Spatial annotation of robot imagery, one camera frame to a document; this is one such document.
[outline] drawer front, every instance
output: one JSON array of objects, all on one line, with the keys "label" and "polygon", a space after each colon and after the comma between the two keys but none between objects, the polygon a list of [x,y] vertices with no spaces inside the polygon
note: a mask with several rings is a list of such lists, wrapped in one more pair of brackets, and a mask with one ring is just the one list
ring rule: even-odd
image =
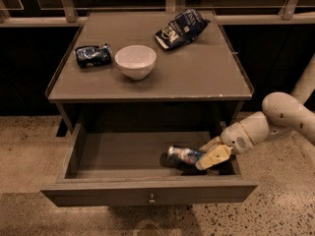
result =
[{"label": "drawer front", "polygon": [[137,188],[137,183],[119,183],[116,186],[112,183],[61,183],[43,186],[41,191],[59,207],[158,206],[241,203],[257,187],[256,183],[245,180],[208,180],[197,184],[166,182],[164,188],[154,187],[155,183],[140,188]]}]

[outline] dark wall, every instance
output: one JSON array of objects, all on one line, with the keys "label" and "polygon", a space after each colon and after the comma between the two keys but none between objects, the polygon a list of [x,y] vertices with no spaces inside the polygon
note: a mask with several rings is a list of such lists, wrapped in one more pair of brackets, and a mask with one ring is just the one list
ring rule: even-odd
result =
[{"label": "dark wall", "polygon": [[45,90],[77,30],[0,29],[0,115],[58,114]]},{"label": "dark wall", "polygon": [[[224,29],[255,89],[243,111],[260,110],[272,91],[291,92],[315,53],[315,25]],[[77,30],[0,29],[0,115],[58,114],[44,93]]]},{"label": "dark wall", "polygon": [[261,110],[273,91],[290,93],[315,53],[315,25],[225,26],[255,93],[243,111]]}]

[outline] drawer handle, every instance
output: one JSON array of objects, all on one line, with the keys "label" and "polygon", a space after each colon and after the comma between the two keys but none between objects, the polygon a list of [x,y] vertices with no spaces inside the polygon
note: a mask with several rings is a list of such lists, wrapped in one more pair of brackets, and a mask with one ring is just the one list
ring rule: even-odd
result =
[{"label": "drawer handle", "polygon": [[148,204],[150,206],[153,206],[157,203],[157,201],[155,200],[154,194],[151,194],[151,198],[148,200]]}]

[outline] concrete floor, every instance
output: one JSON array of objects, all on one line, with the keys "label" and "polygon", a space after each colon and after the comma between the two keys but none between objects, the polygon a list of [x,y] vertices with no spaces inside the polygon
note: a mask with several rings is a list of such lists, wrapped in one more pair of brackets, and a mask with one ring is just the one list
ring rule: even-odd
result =
[{"label": "concrete floor", "polygon": [[59,122],[0,117],[0,235],[315,235],[315,147],[298,134],[237,157],[259,183],[242,204],[57,207],[39,189],[70,145]]}]

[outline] chip bag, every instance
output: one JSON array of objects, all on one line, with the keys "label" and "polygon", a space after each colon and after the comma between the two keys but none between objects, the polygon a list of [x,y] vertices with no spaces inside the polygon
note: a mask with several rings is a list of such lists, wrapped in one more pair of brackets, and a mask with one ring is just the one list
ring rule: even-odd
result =
[{"label": "chip bag", "polygon": [[160,29],[155,37],[164,49],[175,49],[196,40],[209,22],[196,10],[186,9]]}]

